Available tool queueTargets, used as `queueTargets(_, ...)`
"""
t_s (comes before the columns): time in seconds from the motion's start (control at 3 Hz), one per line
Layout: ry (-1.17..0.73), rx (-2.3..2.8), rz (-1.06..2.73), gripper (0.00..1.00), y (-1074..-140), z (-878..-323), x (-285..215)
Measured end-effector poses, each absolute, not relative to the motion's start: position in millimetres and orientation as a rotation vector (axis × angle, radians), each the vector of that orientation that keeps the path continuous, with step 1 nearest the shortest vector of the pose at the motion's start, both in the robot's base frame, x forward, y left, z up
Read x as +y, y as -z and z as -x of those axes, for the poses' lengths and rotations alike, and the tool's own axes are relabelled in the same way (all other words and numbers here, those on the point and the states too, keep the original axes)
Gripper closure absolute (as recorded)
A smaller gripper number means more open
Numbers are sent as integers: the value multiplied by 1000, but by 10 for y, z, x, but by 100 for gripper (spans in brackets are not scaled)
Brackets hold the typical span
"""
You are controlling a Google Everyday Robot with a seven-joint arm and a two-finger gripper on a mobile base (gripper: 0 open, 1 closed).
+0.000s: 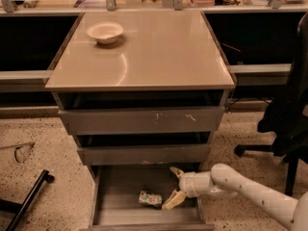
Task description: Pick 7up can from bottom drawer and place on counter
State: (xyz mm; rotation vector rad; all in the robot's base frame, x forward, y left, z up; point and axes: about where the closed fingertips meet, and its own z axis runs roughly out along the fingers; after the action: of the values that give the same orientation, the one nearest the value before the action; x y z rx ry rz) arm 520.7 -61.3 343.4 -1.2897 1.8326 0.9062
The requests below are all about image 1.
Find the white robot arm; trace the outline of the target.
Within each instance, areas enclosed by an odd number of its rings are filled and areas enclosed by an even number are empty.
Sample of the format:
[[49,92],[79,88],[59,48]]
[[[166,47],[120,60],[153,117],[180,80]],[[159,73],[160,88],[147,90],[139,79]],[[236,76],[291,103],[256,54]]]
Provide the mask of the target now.
[[208,194],[224,198],[240,193],[289,231],[308,231],[308,192],[295,199],[244,177],[226,164],[215,164],[210,171],[202,172],[169,169],[178,179],[179,190],[171,193],[163,210],[175,208],[187,197]]

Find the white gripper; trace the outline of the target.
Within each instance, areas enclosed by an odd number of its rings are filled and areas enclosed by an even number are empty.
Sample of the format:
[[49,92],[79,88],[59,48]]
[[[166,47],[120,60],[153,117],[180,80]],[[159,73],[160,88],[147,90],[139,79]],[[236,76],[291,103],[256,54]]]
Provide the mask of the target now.
[[163,210],[171,210],[182,204],[186,197],[198,197],[213,188],[213,180],[209,172],[184,172],[178,167],[170,167],[170,171],[179,179],[181,191],[174,190],[162,206]]

